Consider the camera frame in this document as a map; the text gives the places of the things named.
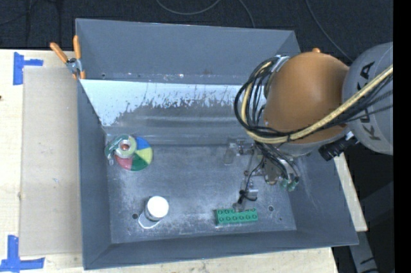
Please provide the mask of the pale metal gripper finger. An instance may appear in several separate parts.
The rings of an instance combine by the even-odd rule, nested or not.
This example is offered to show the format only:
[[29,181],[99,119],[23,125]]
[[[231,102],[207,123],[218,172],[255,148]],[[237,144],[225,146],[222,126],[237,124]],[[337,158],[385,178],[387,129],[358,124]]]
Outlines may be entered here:
[[224,165],[232,165],[246,155],[254,154],[254,145],[245,139],[230,139],[223,155]]
[[258,189],[252,181],[243,181],[238,193],[237,200],[233,203],[232,208],[235,211],[251,210],[255,207],[258,199]]

